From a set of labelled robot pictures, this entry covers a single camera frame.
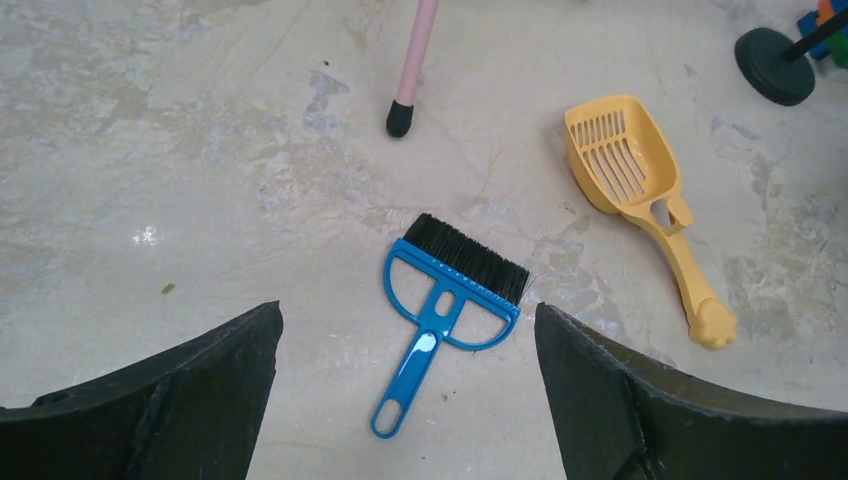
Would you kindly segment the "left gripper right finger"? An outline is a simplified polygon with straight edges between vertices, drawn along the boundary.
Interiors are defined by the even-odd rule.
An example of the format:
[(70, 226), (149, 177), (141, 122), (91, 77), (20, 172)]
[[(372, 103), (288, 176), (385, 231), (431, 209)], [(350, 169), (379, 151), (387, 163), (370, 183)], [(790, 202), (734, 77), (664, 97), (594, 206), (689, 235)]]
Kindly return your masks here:
[(843, 479), (847, 416), (728, 389), (619, 344), (559, 308), (535, 343), (570, 479)]

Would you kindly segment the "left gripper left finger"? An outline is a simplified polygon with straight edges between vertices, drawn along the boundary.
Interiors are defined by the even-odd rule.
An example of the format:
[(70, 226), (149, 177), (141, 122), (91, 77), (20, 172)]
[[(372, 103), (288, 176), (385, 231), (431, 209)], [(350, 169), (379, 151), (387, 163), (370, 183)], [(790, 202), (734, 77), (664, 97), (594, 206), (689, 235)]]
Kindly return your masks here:
[(1, 412), (5, 479), (243, 479), (284, 327), (261, 304), (180, 345)]

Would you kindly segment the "blue hand brush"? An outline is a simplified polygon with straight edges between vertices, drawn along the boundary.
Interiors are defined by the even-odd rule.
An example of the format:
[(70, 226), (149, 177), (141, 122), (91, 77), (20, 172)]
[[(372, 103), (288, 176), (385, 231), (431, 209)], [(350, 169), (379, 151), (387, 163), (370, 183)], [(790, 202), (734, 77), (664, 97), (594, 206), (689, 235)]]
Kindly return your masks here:
[[(403, 262), (433, 281), (416, 311), (398, 298), (392, 267)], [(521, 314), (520, 302), (530, 282), (525, 267), (506, 259), (430, 213), (420, 214), (391, 246), (383, 267), (383, 287), (395, 311), (416, 332), (371, 418), (381, 439), (394, 437), (442, 344), (477, 352), (503, 342)], [(469, 343), (453, 335), (467, 304), (480, 307), (502, 322), (494, 337)]]

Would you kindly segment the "yellow slotted scoop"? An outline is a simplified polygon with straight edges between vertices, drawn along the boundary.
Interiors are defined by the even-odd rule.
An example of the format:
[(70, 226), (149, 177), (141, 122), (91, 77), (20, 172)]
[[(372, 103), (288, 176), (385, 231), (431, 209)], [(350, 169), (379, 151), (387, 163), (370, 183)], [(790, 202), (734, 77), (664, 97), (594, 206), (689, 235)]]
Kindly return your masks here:
[(611, 95), (564, 114), (567, 159), (583, 194), (598, 210), (648, 232), (676, 279), (690, 339), (720, 350), (737, 339), (737, 317), (718, 298), (688, 245), (694, 216), (682, 196), (678, 162), (642, 102)]

